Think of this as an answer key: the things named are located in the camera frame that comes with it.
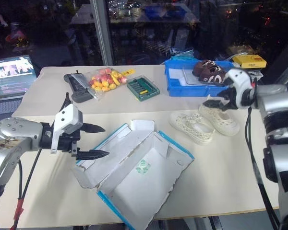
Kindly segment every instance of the white shoe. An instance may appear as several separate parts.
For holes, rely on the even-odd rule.
[[[217,131],[226,136],[234,136],[239,130],[239,124],[234,121],[226,112],[218,108],[208,108],[203,104],[200,105],[198,111],[207,118]]]
[[[169,123],[177,130],[187,134],[196,144],[205,145],[212,140],[215,129],[208,125],[200,114],[188,114],[186,112],[173,112]]]

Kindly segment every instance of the blue container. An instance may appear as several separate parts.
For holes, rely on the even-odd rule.
[[[174,8],[175,9],[173,10],[168,10],[162,18],[183,19],[186,14],[186,11],[180,6],[175,6]],[[150,20],[161,19],[160,14],[163,10],[164,10],[163,6],[146,6],[144,8],[145,14]]]
[[[165,74],[168,80],[168,92],[171,97],[206,97],[208,95],[215,97],[219,92],[227,89],[227,87],[219,87],[215,85],[194,85],[181,86],[178,79],[170,79],[168,69],[193,69],[199,60],[168,60],[165,61]],[[229,61],[216,61],[216,64],[225,71],[233,68],[233,64]]]

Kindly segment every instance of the black remote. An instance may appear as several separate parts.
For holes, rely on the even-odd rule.
[[[93,96],[71,75],[64,75],[64,80],[69,83],[72,89],[72,100],[81,103],[93,98]]]

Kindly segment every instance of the white box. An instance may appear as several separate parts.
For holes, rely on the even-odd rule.
[[[83,188],[97,194],[131,230],[144,230],[173,190],[194,157],[163,132],[154,121],[133,120],[122,125],[95,149],[110,152],[78,161],[72,169]]]

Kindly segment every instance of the yellow package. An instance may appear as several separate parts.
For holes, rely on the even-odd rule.
[[[241,65],[243,69],[265,68],[267,62],[259,55],[239,55],[233,57],[233,61]]]

